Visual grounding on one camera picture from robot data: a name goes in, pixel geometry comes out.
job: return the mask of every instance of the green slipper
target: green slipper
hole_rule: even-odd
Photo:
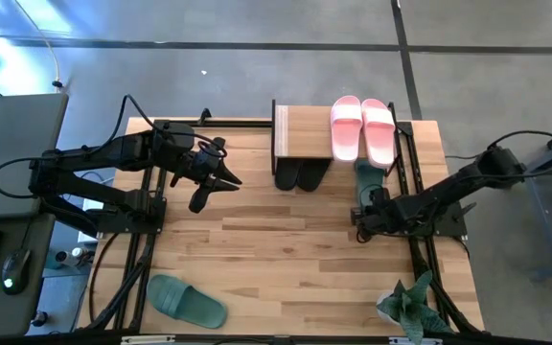
[[[371,206],[370,192],[382,187],[384,170],[374,168],[367,159],[358,159],[355,162],[356,197],[359,207]]]
[[[175,277],[152,277],[147,296],[158,311],[201,327],[216,329],[227,319],[225,305]]]

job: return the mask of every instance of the concrete floor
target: concrete floor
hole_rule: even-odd
[[[36,36],[16,8],[1,3],[0,35]],[[57,37],[398,42],[389,0],[22,3],[28,3],[28,12],[48,35]],[[552,1],[401,4],[409,44],[552,46]],[[394,101],[402,119],[413,115],[398,52],[57,48],[56,53],[71,95],[58,143],[62,149],[99,144],[111,130],[125,93],[150,116],[198,116],[210,107],[215,116],[267,117],[273,98],[280,104],[326,105],[345,94]],[[411,63],[421,115],[439,122],[447,154],[478,153],[512,130],[552,131],[552,55],[415,53]],[[1,92],[49,92],[53,77],[45,48],[12,47],[0,39]],[[504,146],[528,161],[545,142],[521,137]],[[452,172],[465,164],[448,163]],[[478,202],[466,220],[487,330],[552,340],[552,280],[529,279],[534,269],[549,264],[549,257],[527,191],[523,186],[507,193],[484,190],[466,201]]]

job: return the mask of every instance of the slide sandal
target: slide sandal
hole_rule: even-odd
[[[358,159],[355,162],[356,197],[359,207],[372,206],[370,192],[382,187],[384,170],[374,168],[367,159]]]
[[[306,159],[297,175],[297,187],[306,192],[314,192],[331,164],[331,159]]]
[[[152,306],[171,318],[216,329],[227,319],[227,308],[175,277],[155,275],[149,281],[147,296]]]
[[[290,191],[295,188],[297,175],[304,163],[302,158],[278,158],[274,184],[281,191]]]
[[[368,160],[375,168],[389,169],[395,158],[393,117],[379,100],[365,100],[361,104],[363,113],[363,135]]]
[[[361,104],[355,96],[344,96],[332,107],[332,153],[340,162],[355,162],[359,154],[359,132],[363,126]]]

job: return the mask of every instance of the wood plank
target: wood plank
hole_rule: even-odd
[[[275,155],[289,158],[332,157],[331,111],[330,106],[277,105]],[[426,151],[423,152],[423,160],[419,155],[421,164],[444,162],[442,140],[440,137],[436,139],[435,135],[438,133],[437,123],[423,121],[421,127],[414,129],[419,153]],[[359,137],[359,157],[367,157],[363,131]]]
[[[325,109],[314,108],[306,111],[325,114]],[[293,124],[298,120],[304,123],[304,119],[294,119]],[[412,125],[428,187],[448,175],[440,133],[435,122]],[[142,119],[129,120],[127,132],[146,129]],[[227,140],[230,156],[225,163],[243,184],[237,192],[211,195],[198,215],[188,210],[195,184],[180,181],[175,189],[168,188],[166,223],[155,245],[150,274],[176,276],[218,298],[230,310],[229,317],[222,328],[207,330],[173,320],[147,302],[142,333],[402,334],[399,326],[378,318],[375,303],[399,280],[412,285],[408,244],[386,237],[366,244],[356,241],[349,219],[350,208],[357,203],[351,165],[332,164],[314,193],[282,192],[273,186],[269,128],[202,128],[196,132]],[[315,139],[307,135],[305,140],[312,147]],[[407,159],[404,165],[409,171]],[[153,187],[157,173],[153,172]],[[141,172],[116,172],[114,185],[131,190],[140,186],[141,179]],[[392,196],[400,194],[394,173],[384,186]],[[128,242],[129,236],[119,236],[103,258],[95,286],[96,312],[121,283]],[[442,238],[436,238],[436,251],[445,289],[470,321],[482,328],[465,251],[459,243]],[[79,326],[88,324],[87,300]],[[134,301],[131,293],[126,323]],[[431,293],[429,301],[434,301]]]

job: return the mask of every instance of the potted plant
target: potted plant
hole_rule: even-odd
[[[415,345],[421,344],[424,331],[453,333],[438,312],[425,305],[426,290],[431,279],[429,270],[410,289],[405,289],[402,281],[398,281],[393,293],[382,295],[376,305],[379,315],[399,323]]]

